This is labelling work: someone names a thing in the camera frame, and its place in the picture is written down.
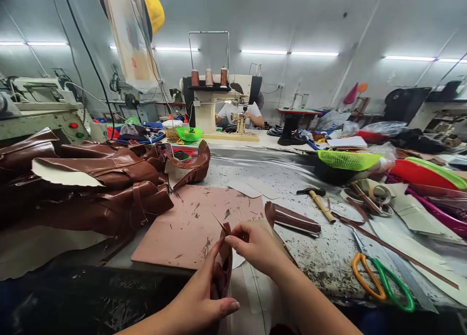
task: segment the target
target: person's right hand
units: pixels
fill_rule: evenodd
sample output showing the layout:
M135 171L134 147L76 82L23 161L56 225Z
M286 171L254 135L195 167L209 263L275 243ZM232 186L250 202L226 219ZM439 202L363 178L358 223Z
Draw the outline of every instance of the person's right hand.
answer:
M240 222L232 230L232 235L225 238L225 242L272 279L283 267L293 266L261 222Z

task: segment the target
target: person's left hand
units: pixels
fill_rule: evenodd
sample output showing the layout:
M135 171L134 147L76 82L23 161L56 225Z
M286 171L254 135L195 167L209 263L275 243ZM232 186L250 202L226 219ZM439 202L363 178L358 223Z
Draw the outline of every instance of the person's left hand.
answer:
M169 314L177 320L177 334L192 334L240 309L240 304L234 298L210 299L211 280L215 270L220 268L215 259L223 243L224 239L221 239L213 246L203 267L196 271L167 306Z

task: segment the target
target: brown thread spool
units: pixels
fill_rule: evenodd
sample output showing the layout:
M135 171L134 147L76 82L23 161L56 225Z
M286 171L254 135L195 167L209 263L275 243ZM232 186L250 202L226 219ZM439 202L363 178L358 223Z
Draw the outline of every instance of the brown thread spool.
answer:
M227 87L227 69L225 67L222 67L222 69L220 70L220 87Z
M199 86L199 72L198 70L191 70L191 85Z
M213 71L211 69L206 70L206 87L214 86Z

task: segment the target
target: hammer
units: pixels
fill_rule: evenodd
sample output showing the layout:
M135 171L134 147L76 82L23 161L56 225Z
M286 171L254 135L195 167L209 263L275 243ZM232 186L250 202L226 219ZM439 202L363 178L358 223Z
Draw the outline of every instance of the hammer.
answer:
M326 216L327 220L330 223L334 223L336 221L334 216L331 214L331 211L329 211L329 208L327 208L323 204L323 202L321 201L321 198L320 198L320 196L326 195L326 190L308 187L308 188L306 188L304 190L298 190L297 191L297 195L306 195L306 194L309 194L313 198L313 200L320 207L321 211L324 213L324 215Z

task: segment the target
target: gray wall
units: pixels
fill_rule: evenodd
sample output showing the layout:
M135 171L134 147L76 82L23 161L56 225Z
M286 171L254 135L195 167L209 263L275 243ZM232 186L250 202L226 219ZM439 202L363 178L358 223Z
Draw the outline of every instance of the gray wall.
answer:
M27 40L66 41L52 0L1 1ZM372 98L368 110L377 112L383 110L382 101L388 92L396 86L413 85L430 65L419 86L435 85L452 67L451 63L391 61L381 59L382 56L437 56L444 45L440 57L460 58L467 51L467 0L161 0L161 3L166 20L154 37L155 46L187 47L189 31L228 30L231 73L247 74L252 62L261 63L262 91L274 91L279 83L284 83L282 95L279 91L265 94L262 112L271 121L278 119L276 107L290 103L300 78L300 91L310 93L310 108L338 106L356 82L367 82L365 95ZM102 98L65 1L58 0L58 5L84 87ZM108 84L110 66L118 64L116 51L108 48L113 44L108 21L98 0L72 0L72 5L104 83ZM1 41L23 40L1 6L0 37ZM206 68L219 71L225 65L223 37L196 37L193 45L200 48L200 52L194 53L195 68L200 74ZM252 55L240 53L241 49L324 51L340 55ZM50 74L50 68L62 67L78 81L69 47L35 47L34 51ZM158 52L158 61L167 91L178 87L182 76L190 75L189 52ZM39 76L38 63L26 46L0 46L0 71L4 75ZM460 74L467 74L467 64L456 67L448 80ZM90 108L104 109L96 102Z

